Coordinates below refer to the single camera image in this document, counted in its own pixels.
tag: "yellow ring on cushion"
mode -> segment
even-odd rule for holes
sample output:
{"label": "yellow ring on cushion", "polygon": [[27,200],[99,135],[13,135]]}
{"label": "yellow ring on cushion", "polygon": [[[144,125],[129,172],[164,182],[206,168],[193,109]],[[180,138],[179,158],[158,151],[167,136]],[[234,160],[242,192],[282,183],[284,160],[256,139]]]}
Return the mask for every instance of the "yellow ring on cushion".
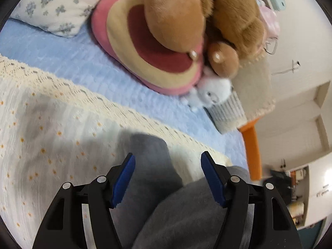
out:
{"label": "yellow ring on cushion", "polygon": [[169,73],[160,70],[142,59],[137,53],[129,34],[127,16],[135,5],[142,5],[143,0],[118,0],[110,8],[106,31],[110,44],[121,63],[139,78],[166,89],[176,89],[188,84],[199,70],[199,64],[193,62],[191,67],[182,73]]}

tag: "cream lace border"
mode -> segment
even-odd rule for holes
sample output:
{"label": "cream lace border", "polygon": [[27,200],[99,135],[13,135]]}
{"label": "cream lace border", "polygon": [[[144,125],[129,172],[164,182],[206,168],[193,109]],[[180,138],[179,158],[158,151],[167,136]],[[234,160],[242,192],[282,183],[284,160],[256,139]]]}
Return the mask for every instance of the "cream lace border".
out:
{"label": "cream lace border", "polygon": [[75,85],[70,80],[57,78],[54,74],[39,68],[30,67],[0,55],[0,78],[11,78],[19,85],[28,86],[51,98],[106,116],[123,128],[158,136],[164,139],[167,145],[186,146],[196,151],[208,150],[214,159],[221,159],[226,166],[232,165],[230,159],[225,155],[194,140],[189,135],[145,117],[133,109],[111,102],[83,86]]}

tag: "blue gripper pad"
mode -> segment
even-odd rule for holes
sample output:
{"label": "blue gripper pad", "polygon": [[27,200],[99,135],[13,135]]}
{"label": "blue gripper pad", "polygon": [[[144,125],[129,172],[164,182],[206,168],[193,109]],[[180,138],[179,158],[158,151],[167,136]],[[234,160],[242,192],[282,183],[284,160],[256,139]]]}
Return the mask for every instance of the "blue gripper pad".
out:
{"label": "blue gripper pad", "polygon": [[205,178],[208,181],[215,202],[219,203],[220,206],[225,206],[226,199],[224,196],[224,185],[221,183],[214,166],[204,153],[202,153],[200,157],[200,165],[204,172]]}
{"label": "blue gripper pad", "polygon": [[113,196],[111,199],[111,207],[114,209],[119,203],[121,203],[123,196],[127,190],[132,174],[135,170],[136,161],[135,156],[131,155],[126,165],[122,169],[117,181],[113,186]]}

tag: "teddy bear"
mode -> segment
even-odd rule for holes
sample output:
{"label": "teddy bear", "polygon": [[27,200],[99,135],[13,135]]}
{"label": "teddy bear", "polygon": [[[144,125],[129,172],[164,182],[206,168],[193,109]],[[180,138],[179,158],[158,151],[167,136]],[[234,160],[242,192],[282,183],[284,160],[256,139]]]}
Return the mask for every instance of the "teddy bear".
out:
{"label": "teddy bear", "polygon": [[228,78],[220,78],[208,66],[203,68],[203,76],[196,87],[188,94],[180,97],[180,101],[188,105],[193,112],[203,107],[212,107],[224,103],[232,93],[232,83]]}
{"label": "teddy bear", "polygon": [[222,41],[207,35],[208,61],[221,77],[233,78],[239,58],[253,57],[263,43],[264,27],[255,0],[144,0],[144,13],[152,35],[164,47],[188,52],[203,42],[205,24]]}

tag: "polka dot blanket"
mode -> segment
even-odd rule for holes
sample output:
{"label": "polka dot blanket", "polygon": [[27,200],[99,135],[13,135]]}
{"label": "polka dot blanket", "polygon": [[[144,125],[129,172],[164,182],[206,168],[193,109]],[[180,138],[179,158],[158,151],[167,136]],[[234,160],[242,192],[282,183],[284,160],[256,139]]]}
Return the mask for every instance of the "polka dot blanket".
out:
{"label": "polka dot blanket", "polygon": [[[165,140],[184,184],[203,177],[200,154],[223,154],[71,81],[0,55],[0,215],[22,249],[66,181],[91,182],[125,157],[133,132]],[[83,208],[89,226],[88,209]],[[86,235],[93,248],[91,231]]]}

